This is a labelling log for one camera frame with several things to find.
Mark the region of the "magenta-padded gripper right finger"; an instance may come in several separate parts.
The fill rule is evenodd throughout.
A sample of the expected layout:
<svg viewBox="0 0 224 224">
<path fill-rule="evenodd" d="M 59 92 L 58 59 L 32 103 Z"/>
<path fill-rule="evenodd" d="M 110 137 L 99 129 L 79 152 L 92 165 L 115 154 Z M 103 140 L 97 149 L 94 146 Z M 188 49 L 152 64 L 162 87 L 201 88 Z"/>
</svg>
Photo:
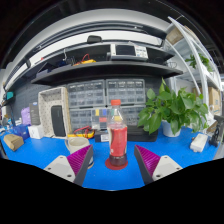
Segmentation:
<svg viewBox="0 0 224 224">
<path fill-rule="evenodd" d="M 182 167 L 168 155 L 158 156 L 139 145 L 134 147 L 134 155 L 145 185 L 182 169 Z"/>
</svg>

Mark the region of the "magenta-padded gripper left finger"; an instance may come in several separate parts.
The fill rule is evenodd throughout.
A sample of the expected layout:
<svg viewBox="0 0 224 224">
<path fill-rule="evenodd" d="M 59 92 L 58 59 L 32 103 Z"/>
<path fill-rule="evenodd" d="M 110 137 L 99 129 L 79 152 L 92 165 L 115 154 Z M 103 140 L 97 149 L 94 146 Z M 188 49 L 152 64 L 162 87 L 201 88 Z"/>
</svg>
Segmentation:
<svg viewBox="0 0 224 224">
<path fill-rule="evenodd" d="M 81 186 L 92 158 L 93 145 L 88 145 L 69 156 L 58 156 L 44 170 Z"/>
</svg>

